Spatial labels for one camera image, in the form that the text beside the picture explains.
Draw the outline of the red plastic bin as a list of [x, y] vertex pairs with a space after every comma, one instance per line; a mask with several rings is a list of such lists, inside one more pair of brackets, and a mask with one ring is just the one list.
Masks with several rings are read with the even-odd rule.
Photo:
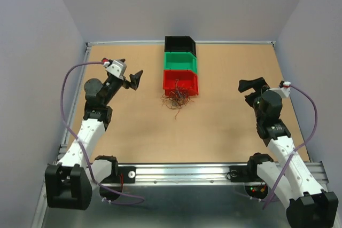
[[163, 89], [165, 95], [178, 89], [189, 96], [199, 95], [198, 76], [191, 70], [164, 70]]

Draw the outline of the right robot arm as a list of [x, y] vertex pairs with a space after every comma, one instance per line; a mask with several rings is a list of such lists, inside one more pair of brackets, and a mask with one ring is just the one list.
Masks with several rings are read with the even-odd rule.
[[306, 142], [295, 146], [280, 118], [282, 100], [292, 88], [288, 81], [271, 88], [263, 77], [239, 81], [239, 92], [254, 90], [245, 101], [254, 110], [258, 136], [277, 162], [268, 154], [255, 153], [245, 166], [231, 166], [226, 178], [233, 183], [257, 182], [257, 186], [245, 188], [247, 195], [265, 206], [278, 198], [291, 227], [333, 227], [338, 198], [314, 178], [298, 153]]

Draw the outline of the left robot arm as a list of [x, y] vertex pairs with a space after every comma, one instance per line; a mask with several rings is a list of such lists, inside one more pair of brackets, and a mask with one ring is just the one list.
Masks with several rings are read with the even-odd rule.
[[111, 194], [110, 197], [102, 197], [103, 202], [111, 205], [128, 205], [127, 202], [118, 201], [120, 196], [132, 198], [130, 205], [144, 202], [142, 196], [117, 191], [102, 184], [103, 180], [113, 182], [118, 179], [119, 184], [123, 185], [124, 175], [119, 170], [116, 157], [100, 155], [90, 161], [95, 146], [111, 122], [113, 110], [109, 102], [121, 88], [137, 90], [143, 71], [126, 78], [127, 65], [124, 59], [104, 58], [99, 64], [105, 68], [107, 78], [104, 82], [97, 78], [85, 82], [86, 102], [79, 132], [75, 133], [66, 119], [62, 119], [74, 141], [64, 156], [45, 170], [46, 200], [50, 208], [86, 210], [97, 188]]

